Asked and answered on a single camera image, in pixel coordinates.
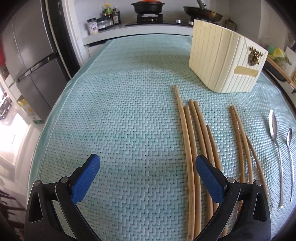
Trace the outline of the small silver spoon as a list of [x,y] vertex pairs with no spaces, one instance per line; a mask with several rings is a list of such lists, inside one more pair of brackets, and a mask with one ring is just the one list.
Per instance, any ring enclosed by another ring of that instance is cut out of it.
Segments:
[[292,151],[290,149],[291,141],[292,141],[292,128],[289,128],[288,132],[287,132],[287,149],[288,149],[288,153],[290,155],[290,173],[291,173],[290,202],[293,201],[293,186],[294,186],[294,181],[295,181],[293,156],[292,156]]

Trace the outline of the wooden cutting board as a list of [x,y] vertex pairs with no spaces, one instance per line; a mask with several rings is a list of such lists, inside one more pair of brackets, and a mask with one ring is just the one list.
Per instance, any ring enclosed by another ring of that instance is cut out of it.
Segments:
[[287,73],[285,73],[280,66],[278,66],[269,56],[267,56],[266,61],[273,66],[274,69],[276,69],[282,76],[283,78],[290,84],[290,86],[292,86],[295,89],[295,83],[293,82],[293,80],[287,75]]

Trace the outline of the spice jar rack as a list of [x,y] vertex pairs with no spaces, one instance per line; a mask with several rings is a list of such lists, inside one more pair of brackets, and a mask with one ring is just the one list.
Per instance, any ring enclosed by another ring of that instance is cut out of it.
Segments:
[[96,22],[99,31],[107,30],[114,25],[113,19],[109,17],[99,18],[96,20]]

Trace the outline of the yellow green bag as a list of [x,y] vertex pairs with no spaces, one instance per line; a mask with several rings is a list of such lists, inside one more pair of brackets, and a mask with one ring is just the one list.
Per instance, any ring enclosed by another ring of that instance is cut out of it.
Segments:
[[292,65],[282,49],[276,48],[273,45],[268,45],[267,51],[269,58],[272,59],[278,66],[281,67],[286,64]]

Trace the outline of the black pot red lid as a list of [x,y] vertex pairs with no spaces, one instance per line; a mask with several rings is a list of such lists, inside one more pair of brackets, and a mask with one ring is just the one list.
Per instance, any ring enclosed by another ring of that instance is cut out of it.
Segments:
[[165,3],[161,1],[138,1],[131,4],[134,7],[136,14],[146,15],[146,14],[160,14],[163,10]]

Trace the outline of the black wok with lid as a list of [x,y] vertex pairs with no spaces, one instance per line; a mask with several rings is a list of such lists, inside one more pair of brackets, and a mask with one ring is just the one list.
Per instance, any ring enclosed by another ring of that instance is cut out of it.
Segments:
[[184,6],[184,12],[192,19],[205,20],[212,23],[217,23],[222,20],[223,15],[215,13],[214,11],[205,8],[206,4],[202,1],[197,0],[198,7],[195,6]]

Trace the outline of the teal woven table mat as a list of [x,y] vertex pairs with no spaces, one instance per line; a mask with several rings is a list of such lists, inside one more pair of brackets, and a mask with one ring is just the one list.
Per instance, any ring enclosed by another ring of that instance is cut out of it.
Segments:
[[57,182],[91,154],[101,166],[79,209],[102,240],[186,240],[188,184],[174,92],[199,103],[224,175],[240,176],[230,106],[263,169],[271,233],[295,208],[286,146],[295,117],[260,74],[250,92],[219,94],[189,68],[191,37],[139,35],[108,41],[68,82],[33,157],[29,184]]

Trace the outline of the cream utensil holder box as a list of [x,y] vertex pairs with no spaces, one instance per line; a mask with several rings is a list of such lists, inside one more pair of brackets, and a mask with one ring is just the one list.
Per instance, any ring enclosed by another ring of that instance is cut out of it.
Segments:
[[190,69],[217,93],[250,92],[268,51],[227,28],[194,20]]

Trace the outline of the white label spice jar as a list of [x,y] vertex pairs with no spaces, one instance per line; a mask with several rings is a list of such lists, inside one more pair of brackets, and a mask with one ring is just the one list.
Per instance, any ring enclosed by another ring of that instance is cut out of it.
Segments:
[[98,27],[97,27],[97,21],[96,18],[91,18],[87,20],[88,25],[88,32],[90,35],[98,34]]

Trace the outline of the grey refrigerator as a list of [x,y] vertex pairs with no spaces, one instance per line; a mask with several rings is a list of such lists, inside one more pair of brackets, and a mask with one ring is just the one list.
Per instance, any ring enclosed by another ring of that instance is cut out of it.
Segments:
[[1,33],[9,74],[42,121],[70,80],[51,26],[48,3],[26,1]]

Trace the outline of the wooden chopstick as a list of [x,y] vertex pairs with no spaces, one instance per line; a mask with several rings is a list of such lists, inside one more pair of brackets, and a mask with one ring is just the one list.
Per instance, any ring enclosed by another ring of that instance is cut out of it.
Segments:
[[259,159],[257,157],[257,154],[255,152],[255,149],[253,148],[252,143],[250,142],[248,136],[246,136],[246,139],[247,139],[248,146],[251,149],[251,152],[252,152],[252,155],[254,157],[254,160],[256,162],[256,166],[257,166],[257,169],[259,171],[260,181],[261,181],[262,186],[264,188],[264,191],[265,191],[265,194],[266,194],[266,198],[267,198],[267,202],[269,203],[268,189],[267,189],[267,185],[266,185],[266,181],[265,181],[265,176],[264,176],[264,173],[263,173],[261,164],[259,162]]
[[[214,156],[215,167],[218,168],[222,172],[222,166],[221,166],[220,158],[219,158],[219,155],[218,155],[218,151],[217,151],[217,147],[216,147],[213,135],[211,133],[210,126],[206,125],[206,128],[207,128],[208,135],[209,135],[209,138],[210,138],[210,143],[211,143],[212,152],[213,152],[213,156]],[[217,208],[218,208],[218,203],[213,202],[213,213],[215,213]],[[225,226],[221,236],[222,237],[226,236],[227,232],[228,232],[228,228],[227,228],[227,226]]]
[[230,113],[231,113],[232,122],[234,125],[234,131],[235,131],[235,136],[236,136],[236,140],[237,140],[237,147],[238,147],[238,159],[239,159],[239,168],[240,168],[239,181],[240,181],[240,183],[244,183],[245,171],[244,171],[243,147],[242,147],[241,134],[240,134],[239,126],[238,126],[238,121],[237,121],[233,106],[230,106]]
[[184,107],[185,117],[189,132],[189,139],[190,139],[190,146],[191,146],[191,154],[192,154],[192,163],[193,163],[193,171],[194,171],[194,185],[195,185],[195,228],[194,228],[194,238],[199,235],[201,232],[201,217],[202,217],[202,210],[201,210],[201,183],[200,177],[196,170],[196,157],[197,153],[197,146],[193,128],[193,122],[191,118],[190,108],[188,105]]
[[248,181],[249,183],[253,183],[253,169],[252,169],[252,161],[251,161],[251,156],[250,156],[250,150],[249,150],[249,146],[248,146],[248,142],[247,142],[247,138],[246,138],[246,134],[243,128],[243,124],[241,122],[241,119],[238,115],[238,112],[235,108],[235,106],[232,106],[234,113],[236,115],[236,119],[238,122],[238,126],[239,126],[239,130],[242,136],[242,141],[243,141],[243,147],[245,150],[245,154],[246,154],[246,160],[247,160],[247,168],[248,168]]
[[195,183],[194,183],[192,152],[191,152],[190,138],[189,138],[188,126],[186,122],[183,103],[182,103],[177,85],[174,85],[173,88],[176,95],[178,111],[180,114],[180,121],[181,121],[184,146],[185,146],[187,177],[188,177],[189,214],[188,214],[187,240],[193,240],[194,230],[195,230]]
[[[198,121],[201,127],[202,138],[204,141],[205,151],[202,151],[202,154],[210,161],[210,163],[215,167],[214,155],[212,151],[212,145],[209,138],[209,133],[206,127],[206,123],[199,107],[198,102],[193,101],[193,109],[196,111],[198,116]],[[210,219],[213,216],[213,213],[216,211],[218,205],[213,203],[213,200],[208,191],[206,191],[207,198],[207,217]]]
[[[199,120],[199,117],[198,117],[198,114],[197,114],[197,111],[196,111],[196,108],[194,105],[194,101],[192,99],[189,100],[189,106],[190,106],[192,114],[193,114],[194,123],[196,126],[196,131],[197,131],[198,140],[199,140],[199,144],[200,144],[201,154],[204,155],[205,157],[207,157],[207,150],[206,150],[204,136],[203,136],[203,132],[202,132],[202,128],[201,128],[201,122]],[[210,194],[208,193],[208,191],[206,189],[205,189],[205,193],[206,193],[206,201],[207,201],[206,211],[207,211],[207,222],[208,222],[213,215],[213,201],[212,201]]]

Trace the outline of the black gas stove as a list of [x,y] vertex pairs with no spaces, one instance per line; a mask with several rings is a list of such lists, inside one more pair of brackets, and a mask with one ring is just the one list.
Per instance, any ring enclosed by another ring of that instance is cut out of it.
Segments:
[[137,15],[137,20],[126,24],[126,27],[139,25],[177,25],[185,27],[193,27],[194,18],[187,20],[164,18],[162,14],[158,15]]

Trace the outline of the sauce bottles group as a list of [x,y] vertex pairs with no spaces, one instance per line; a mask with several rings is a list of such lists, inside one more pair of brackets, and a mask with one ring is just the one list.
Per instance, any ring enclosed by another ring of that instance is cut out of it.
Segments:
[[117,6],[112,7],[110,4],[105,3],[102,7],[101,15],[109,20],[109,25],[121,24],[120,11]]

